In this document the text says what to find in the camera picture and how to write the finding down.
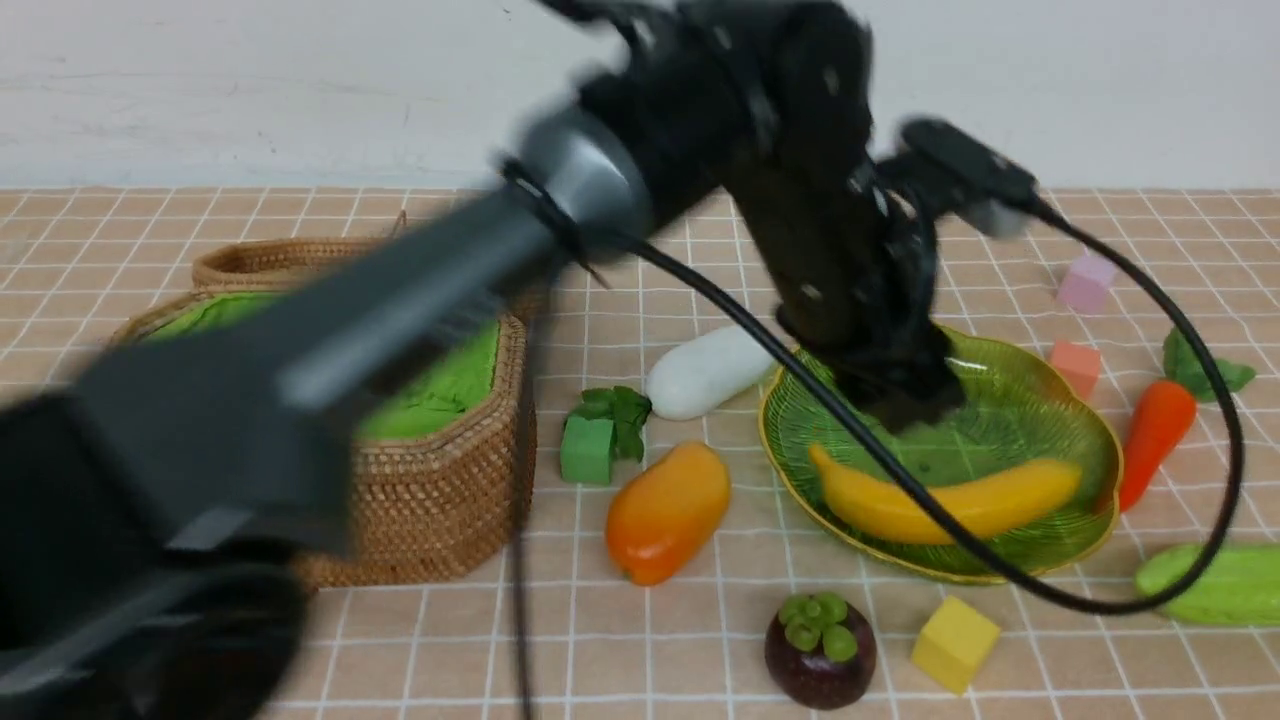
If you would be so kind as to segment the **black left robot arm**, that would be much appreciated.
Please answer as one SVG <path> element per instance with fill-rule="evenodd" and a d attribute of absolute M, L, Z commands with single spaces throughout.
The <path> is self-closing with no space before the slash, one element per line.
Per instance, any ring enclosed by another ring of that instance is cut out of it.
<path fill-rule="evenodd" d="M 936 243 L 874 188 L 870 31 L 833 1 L 563 1 L 628 64 L 503 181 L 223 329 L 106 351 L 3 409 L 3 716 L 251 719 L 297 655 L 297 555 L 349 547 L 361 421 L 568 265 L 717 188 L 780 323 L 892 432 L 964 402 Z"/>

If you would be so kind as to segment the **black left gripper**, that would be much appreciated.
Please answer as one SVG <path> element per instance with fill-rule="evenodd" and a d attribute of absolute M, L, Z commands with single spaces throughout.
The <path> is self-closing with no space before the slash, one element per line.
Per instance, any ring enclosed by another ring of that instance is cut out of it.
<path fill-rule="evenodd" d="M 730 192 L 780 296 L 777 322 L 856 410 L 901 433 L 965 405 L 931 316 L 936 238 L 872 160 L 832 176 L 760 163 L 735 172 Z"/>

